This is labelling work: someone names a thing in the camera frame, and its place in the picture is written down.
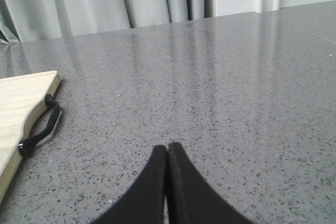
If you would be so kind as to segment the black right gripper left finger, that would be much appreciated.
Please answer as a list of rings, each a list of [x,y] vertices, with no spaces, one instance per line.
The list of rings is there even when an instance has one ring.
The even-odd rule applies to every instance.
[[[163,223],[166,147],[156,145],[127,192],[93,223]]]

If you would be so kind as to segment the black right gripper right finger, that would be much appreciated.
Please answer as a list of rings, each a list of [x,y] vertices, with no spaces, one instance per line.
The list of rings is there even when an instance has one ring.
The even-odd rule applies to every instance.
[[[211,188],[180,143],[169,144],[167,157],[170,223],[251,223]]]

